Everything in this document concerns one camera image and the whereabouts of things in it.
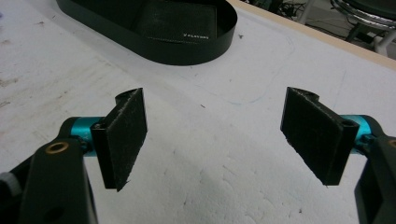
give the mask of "black oval tray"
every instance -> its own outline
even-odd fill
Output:
[[[70,17],[157,63],[192,65],[231,45],[237,15],[225,0],[57,0]]]

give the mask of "scratch mark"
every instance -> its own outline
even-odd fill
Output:
[[[9,84],[16,83],[16,82],[18,82],[17,78],[12,78],[10,80],[3,80],[3,79],[0,78],[0,86],[1,87],[6,87]]]
[[[228,172],[230,172],[232,175],[236,176],[236,174],[232,170],[230,170],[230,168],[228,168],[227,166],[223,165],[223,168],[226,169]]]
[[[202,182],[203,182],[203,180],[204,180],[203,173],[204,173],[204,168],[201,169],[201,171],[199,172],[199,176],[201,177],[200,180],[199,180],[199,183],[200,183],[200,184],[202,184]]]
[[[340,88],[338,89],[337,96],[335,97],[335,101],[334,101],[334,105],[332,106],[332,109],[335,109],[335,106],[338,103],[338,99],[340,97],[340,92],[341,92],[341,89],[343,89],[344,80],[346,79],[346,76],[347,76],[347,71],[344,71],[343,77],[341,78],[341,85],[340,85]]]
[[[225,177],[223,177],[223,178],[222,178],[222,181],[224,181],[225,183],[227,183],[227,184],[231,187],[231,189],[232,189],[233,191],[235,191],[235,189],[233,188],[233,185],[230,183],[230,181],[229,181],[228,179],[226,179]]]
[[[43,21],[40,21],[40,22],[38,22],[38,23],[35,23],[35,25],[40,25],[41,27],[44,27],[44,22],[43,22]]]
[[[11,41],[10,41],[9,39],[3,40],[3,41],[1,42],[1,45],[10,45],[10,44],[11,44]]]
[[[264,192],[262,192],[262,190],[260,190],[260,194],[262,194],[263,200],[265,200],[266,202],[270,203],[273,207],[275,207],[274,203],[271,200],[269,200],[267,197],[265,197],[265,194],[264,194]]]
[[[5,105],[9,105],[9,104],[11,104],[11,102],[4,101],[3,103],[0,104],[0,107],[3,107],[3,106],[5,106]]]
[[[256,218],[254,218],[254,216],[252,216],[251,214],[249,214],[249,213],[245,213],[245,217],[249,217],[251,220],[253,220],[253,222],[254,223],[258,223],[258,221],[256,220]]]

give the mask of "metal stool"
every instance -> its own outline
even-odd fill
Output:
[[[375,52],[388,56],[387,46],[396,38],[396,2],[391,0],[331,0],[341,13],[358,22],[346,41],[352,41],[363,26],[389,31],[384,37],[375,37]]]

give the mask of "white tabletop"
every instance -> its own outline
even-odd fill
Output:
[[[54,0],[1,1],[0,171],[65,119],[105,116],[117,94],[142,87],[148,136],[130,182],[105,189],[97,159],[85,160],[100,223],[358,223],[353,191],[366,159],[351,155],[340,186],[322,186],[279,130],[286,88],[315,92],[339,114],[371,115],[396,135],[395,63],[232,2],[230,49],[170,66]]]

